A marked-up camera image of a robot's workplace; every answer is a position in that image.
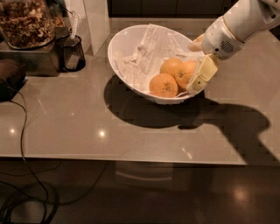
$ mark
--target dark floor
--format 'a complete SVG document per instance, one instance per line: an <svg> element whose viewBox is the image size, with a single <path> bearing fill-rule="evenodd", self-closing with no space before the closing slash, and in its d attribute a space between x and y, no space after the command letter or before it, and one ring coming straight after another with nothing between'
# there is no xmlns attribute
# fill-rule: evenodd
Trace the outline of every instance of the dark floor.
<svg viewBox="0 0 280 224"><path fill-rule="evenodd" d="M0 161L0 223L280 223L280 167Z"/></svg>

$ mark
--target white bowl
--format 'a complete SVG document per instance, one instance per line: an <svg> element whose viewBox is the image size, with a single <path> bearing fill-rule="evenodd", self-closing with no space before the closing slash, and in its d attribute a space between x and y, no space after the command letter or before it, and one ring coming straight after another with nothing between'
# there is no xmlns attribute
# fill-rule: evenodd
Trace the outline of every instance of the white bowl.
<svg viewBox="0 0 280 224"><path fill-rule="evenodd" d="M133 54L136 47L141 43L142 39L144 38L144 34L148 28L147 24L141 25L134 25L124 30L119 31L110 41L108 45L108 60L110 65L112 66L116 75L123 81L123 83L130 89L132 89L137 94L141 95L144 98L149 99L152 102L157 104L180 104L181 102L194 97L194 94L184 95L182 97L175 97L175 98L164 98L158 97L155 95L147 94L140 91L139 89L133 87L129 84L125 78L122 76L120 71L118 70L117 64L114 60L114 53L115 52L122 52L123 56L130 56ZM170 30L173 34L173 37L177 40L178 44L181 46L183 51L189 52L187 48L188 44L192 42L189 38L182 35L179 32Z"/></svg>

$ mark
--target glass jar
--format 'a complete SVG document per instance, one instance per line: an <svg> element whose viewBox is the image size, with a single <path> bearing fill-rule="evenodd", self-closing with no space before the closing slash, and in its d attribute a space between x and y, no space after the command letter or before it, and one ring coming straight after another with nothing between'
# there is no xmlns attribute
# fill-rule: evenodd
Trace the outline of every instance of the glass jar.
<svg viewBox="0 0 280 224"><path fill-rule="evenodd" d="M32 49L55 37L45 0L0 0L0 29L14 49Z"/></svg>

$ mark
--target crumpled paper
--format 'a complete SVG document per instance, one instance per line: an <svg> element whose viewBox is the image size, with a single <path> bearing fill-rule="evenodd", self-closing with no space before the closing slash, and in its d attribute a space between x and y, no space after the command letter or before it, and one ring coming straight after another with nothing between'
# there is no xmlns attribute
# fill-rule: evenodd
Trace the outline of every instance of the crumpled paper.
<svg viewBox="0 0 280 224"><path fill-rule="evenodd" d="M178 34L173 30L149 24L142 42L136 46L132 55L124 56L122 52L115 53L114 60L121 76L133 88L148 94L150 80L154 75L159 74L165 60L179 58L186 61L201 58L201 52L183 51L174 35Z"/></svg>

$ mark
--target orange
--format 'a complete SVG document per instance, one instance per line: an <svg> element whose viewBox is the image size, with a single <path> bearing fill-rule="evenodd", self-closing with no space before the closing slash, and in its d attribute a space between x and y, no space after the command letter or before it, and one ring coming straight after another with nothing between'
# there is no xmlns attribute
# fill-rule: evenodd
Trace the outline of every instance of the orange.
<svg viewBox="0 0 280 224"><path fill-rule="evenodd" d="M167 59L160 67L159 72L161 74L170 74L175 77L175 74L179 71L179 66L183 63L182 60L176 58Z"/></svg>
<svg viewBox="0 0 280 224"><path fill-rule="evenodd" d="M186 85L193 76L195 66L196 61L194 60L185 61L179 66L175 74L175 80L181 88L186 89Z"/></svg>
<svg viewBox="0 0 280 224"><path fill-rule="evenodd" d="M178 84L168 73L159 73L150 80L150 94L165 98L173 98L177 95Z"/></svg>

